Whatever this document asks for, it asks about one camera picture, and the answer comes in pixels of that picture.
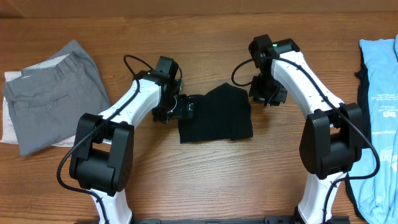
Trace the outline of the black polo shirt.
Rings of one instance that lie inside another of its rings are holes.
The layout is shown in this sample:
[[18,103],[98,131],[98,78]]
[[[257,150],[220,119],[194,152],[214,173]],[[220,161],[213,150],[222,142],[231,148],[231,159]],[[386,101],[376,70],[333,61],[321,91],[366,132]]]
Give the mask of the black polo shirt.
[[204,95],[191,95],[193,117],[178,121],[180,143],[253,137],[246,90],[224,83]]

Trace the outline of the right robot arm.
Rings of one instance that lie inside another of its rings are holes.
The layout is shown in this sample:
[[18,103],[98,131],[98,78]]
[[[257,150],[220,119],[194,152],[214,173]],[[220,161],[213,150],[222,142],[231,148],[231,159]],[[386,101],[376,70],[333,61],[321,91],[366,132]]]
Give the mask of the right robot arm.
[[314,74],[292,39],[277,42],[265,34],[249,44],[249,53],[260,74],[252,79],[249,96],[255,102],[278,106],[291,95],[305,125],[299,145],[306,168],[304,195],[289,223],[349,223],[334,216],[331,207],[338,179],[345,178],[361,158],[362,113],[355,103],[346,104]]

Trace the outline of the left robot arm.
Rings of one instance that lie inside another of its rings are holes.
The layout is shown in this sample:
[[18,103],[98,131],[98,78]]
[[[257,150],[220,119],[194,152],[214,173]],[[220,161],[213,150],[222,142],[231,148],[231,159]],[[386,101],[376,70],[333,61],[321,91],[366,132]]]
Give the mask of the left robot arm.
[[192,97],[180,94],[182,70],[161,56],[155,67],[133,75],[130,89],[100,114],[85,113],[78,121],[75,143],[65,155],[69,175],[79,187],[69,190],[94,200],[98,223],[133,223],[125,187],[133,162],[134,132],[147,113],[163,124],[193,118]]

